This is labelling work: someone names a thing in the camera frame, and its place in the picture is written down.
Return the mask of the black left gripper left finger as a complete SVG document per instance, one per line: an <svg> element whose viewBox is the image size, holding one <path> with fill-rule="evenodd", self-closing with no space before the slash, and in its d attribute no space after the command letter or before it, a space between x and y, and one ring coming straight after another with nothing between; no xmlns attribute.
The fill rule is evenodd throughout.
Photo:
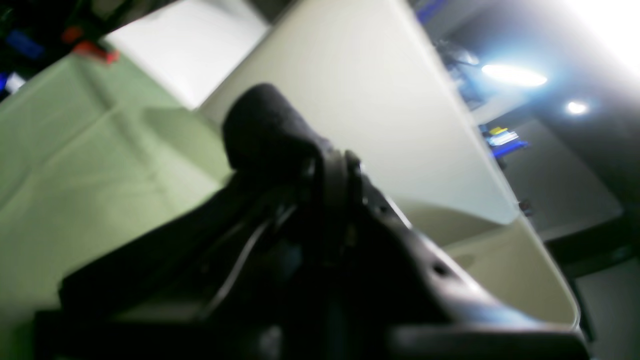
<svg viewBox="0 0 640 360"><path fill-rule="evenodd" d="M307 264L317 165L240 171L202 205L65 276L34 319L37 360L318 360Z"/></svg>

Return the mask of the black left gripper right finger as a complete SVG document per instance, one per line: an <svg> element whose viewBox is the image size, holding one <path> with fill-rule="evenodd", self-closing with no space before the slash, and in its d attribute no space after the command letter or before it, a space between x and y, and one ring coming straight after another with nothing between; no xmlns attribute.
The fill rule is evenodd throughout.
<svg viewBox="0 0 640 360"><path fill-rule="evenodd" d="M320 162L327 360L587 360L578 331L505 305L403 218L352 152Z"/></svg>

